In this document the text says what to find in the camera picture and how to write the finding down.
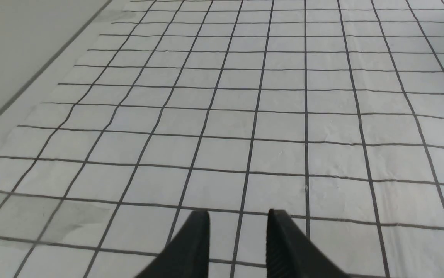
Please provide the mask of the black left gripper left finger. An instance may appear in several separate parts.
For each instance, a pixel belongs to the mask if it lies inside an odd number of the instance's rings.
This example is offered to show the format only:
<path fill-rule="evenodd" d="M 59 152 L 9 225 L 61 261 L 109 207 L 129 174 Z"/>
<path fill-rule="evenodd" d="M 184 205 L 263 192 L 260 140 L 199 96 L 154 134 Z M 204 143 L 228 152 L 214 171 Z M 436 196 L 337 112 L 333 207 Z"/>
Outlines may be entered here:
<path fill-rule="evenodd" d="M 211 220 L 192 211 L 172 241 L 137 274 L 137 278 L 207 278 Z"/>

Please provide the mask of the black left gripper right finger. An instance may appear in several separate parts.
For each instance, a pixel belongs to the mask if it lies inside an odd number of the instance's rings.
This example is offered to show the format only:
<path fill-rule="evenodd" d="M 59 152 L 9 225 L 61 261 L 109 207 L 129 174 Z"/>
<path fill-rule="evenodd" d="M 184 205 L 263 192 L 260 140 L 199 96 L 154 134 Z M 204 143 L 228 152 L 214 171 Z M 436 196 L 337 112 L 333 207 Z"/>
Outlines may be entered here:
<path fill-rule="evenodd" d="M 349 278 L 305 236 L 285 210 L 267 216 L 268 278 Z"/>

